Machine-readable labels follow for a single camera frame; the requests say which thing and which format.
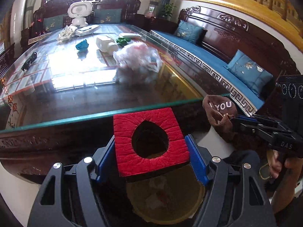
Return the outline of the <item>white patterned plastic bag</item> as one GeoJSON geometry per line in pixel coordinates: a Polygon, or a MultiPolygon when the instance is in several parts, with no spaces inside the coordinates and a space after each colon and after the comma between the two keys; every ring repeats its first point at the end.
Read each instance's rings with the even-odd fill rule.
{"type": "Polygon", "coordinates": [[[57,37],[57,42],[62,43],[67,40],[70,40],[70,38],[74,35],[75,31],[77,30],[76,26],[70,25],[66,26],[62,31],[59,32],[57,37]]]}

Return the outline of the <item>red velvet square box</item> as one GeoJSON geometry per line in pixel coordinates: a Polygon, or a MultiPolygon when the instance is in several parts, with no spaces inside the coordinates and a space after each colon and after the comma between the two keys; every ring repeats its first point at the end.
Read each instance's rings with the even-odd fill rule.
{"type": "Polygon", "coordinates": [[[113,117],[118,172],[131,178],[167,171],[190,161],[190,153],[171,108],[113,117]]]}

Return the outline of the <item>white flat package blue label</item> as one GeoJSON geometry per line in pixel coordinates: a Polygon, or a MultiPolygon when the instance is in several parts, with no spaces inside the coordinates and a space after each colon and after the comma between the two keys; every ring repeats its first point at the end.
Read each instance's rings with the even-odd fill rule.
{"type": "Polygon", "coordinates": [[[89,25],[83,28],[78,28],[75,32],[75,36],[86,36],[93,34],[95,31],[97,31],[100,28],[99,25],[89,25]]]}

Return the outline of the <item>green crumpled cloth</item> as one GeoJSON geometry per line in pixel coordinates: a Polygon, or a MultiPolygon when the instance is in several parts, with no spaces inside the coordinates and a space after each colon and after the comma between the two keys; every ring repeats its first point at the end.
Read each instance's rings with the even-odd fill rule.
{"type": "Polygon", "coordinates": [[[125,38],[125,37],[119,37],[116,39],[116,43],[120,46],[120,47],[125,47],[126,45],[128,45],[128,43],[131,41],[130,38],[125,38]]]}

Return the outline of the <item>white tower air conditioner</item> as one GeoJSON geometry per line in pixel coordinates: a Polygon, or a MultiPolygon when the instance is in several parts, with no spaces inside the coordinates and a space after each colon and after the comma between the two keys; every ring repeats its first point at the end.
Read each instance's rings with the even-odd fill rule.
{"type": "Polygon", "coordinates": [[[21,31],[24,29],[24,10],[26,0],[15,0],[12,5],[10,18],[10,43],[14,44],[14,58],[18,58],[22,54],[20,45],[21,31]]]}

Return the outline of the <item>potted plant in corner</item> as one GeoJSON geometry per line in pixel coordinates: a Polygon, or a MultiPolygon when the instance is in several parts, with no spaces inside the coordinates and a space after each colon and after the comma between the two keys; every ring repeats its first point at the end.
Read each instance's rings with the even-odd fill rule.
{"type": "Polygon", "coordinates": [[[174,8],[175,8],[174,4],[171,3],[165,4],[160,12],[159,17],[161,19],[169,20],[173,14],[174,8]]]}

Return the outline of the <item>dark wooden tv cabinet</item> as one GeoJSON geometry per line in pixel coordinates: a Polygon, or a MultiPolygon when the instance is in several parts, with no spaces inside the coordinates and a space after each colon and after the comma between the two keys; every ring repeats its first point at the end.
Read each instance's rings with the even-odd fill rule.
{"type": "Polygon", "coordinates": [[[14,63],[14,46],[13,43],[9,46],[3,53],[1,53],[0,57],[0,78],[2,78],[11,65],[14,63]]]}

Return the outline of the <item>crumpled clear plastic bag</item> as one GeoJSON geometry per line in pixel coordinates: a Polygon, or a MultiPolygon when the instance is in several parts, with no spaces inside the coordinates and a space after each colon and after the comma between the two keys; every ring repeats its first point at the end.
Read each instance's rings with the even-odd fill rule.
{"type": "Polygon", "coordinates": [[[113,53],[115,80],[120,84],[139,85],[154,82],[162,68],[158,50],[143,42],[134,42],[113,53]]]}

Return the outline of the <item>teal crumpled cloth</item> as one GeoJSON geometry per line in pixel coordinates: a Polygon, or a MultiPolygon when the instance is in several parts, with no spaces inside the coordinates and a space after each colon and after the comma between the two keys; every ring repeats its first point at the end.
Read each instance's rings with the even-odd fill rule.
{"type": "Polygon", "coordinates": [[[76,49],[78,51],[86,51],[89,47],[87,40],[83,40],[80,43],[76,44],[76,49]]]}

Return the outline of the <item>teal embroidered pillow far left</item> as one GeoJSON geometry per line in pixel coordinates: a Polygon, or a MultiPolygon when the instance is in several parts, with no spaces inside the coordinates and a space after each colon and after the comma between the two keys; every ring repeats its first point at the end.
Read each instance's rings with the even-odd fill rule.
{"type": "Polygon", "coordinates": [[[63,28],[64,19],[68,17],[67,14],[56,15],[53,17],[48,17],[43,19],[43,28],[45,32],[52,32],[63,28]]]}

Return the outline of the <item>teal embroidered pillow right sofa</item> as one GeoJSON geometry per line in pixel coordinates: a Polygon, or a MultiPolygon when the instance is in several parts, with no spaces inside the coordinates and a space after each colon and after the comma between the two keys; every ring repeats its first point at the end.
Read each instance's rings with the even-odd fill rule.
{"type": "Polygon", "coordinates": [[[196,44],[203,31],[203,27],[180,21],[174,35],[189,43],[196,44]]]}

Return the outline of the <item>carved wooden sofa right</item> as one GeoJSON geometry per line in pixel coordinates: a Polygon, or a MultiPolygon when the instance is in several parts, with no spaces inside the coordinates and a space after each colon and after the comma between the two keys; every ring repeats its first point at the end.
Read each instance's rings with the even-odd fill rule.
{"type": "MultiPolygon", "coordinates": [[[[275,83],[281,75],[299,75],[295,61],[283,43],[263,29],[226,12],[195,6],[180,11],[178,21],[185,21],[204,28],[195,45],[201,47],[225,63],[229,63],[237,50],[242,51],[273,75],[265,86],[264,102],[271,98],[275,83]]],[[[157,30],[174,35],[179,22],[171,22],[158,17],[149,21],[149,30],[157,30]]]]}

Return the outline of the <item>white toy robot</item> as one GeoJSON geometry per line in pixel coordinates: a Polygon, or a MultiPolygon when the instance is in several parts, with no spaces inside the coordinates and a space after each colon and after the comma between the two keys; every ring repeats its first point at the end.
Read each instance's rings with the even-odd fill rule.
{"type": "Polygon", "coordinates": [[[81,28],[88,26],[86,18],[91,14],[92,10],[92,2],[76,2],[70,5],[67,14],[70,18],[72,18],[71,24],[81,28]]]}

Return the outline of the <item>blue sofa seat cushion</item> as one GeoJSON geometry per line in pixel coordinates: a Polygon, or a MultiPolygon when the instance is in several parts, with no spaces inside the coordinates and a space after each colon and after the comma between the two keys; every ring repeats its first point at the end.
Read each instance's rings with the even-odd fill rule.
{"type": "Polygon", "coordinates": [[[169,33],[157,30],[151,30],[150,33],[192,60],[197,66],[204,69],[211,77],[222,84],[245,115],[251,116],[255,114],[265,103],[241,80],[227,70],[227,63],[207,50],[169,33]]]}

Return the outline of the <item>yellow trash bin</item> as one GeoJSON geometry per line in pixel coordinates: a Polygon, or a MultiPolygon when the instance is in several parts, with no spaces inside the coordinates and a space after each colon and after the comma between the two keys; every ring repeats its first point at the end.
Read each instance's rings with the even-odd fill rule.
{"type": "Polygon", "coordinates": [[[134,213],[146,222],[177,224],[192,218],[205,196],[191,165],[126,184],[134,213]]]}

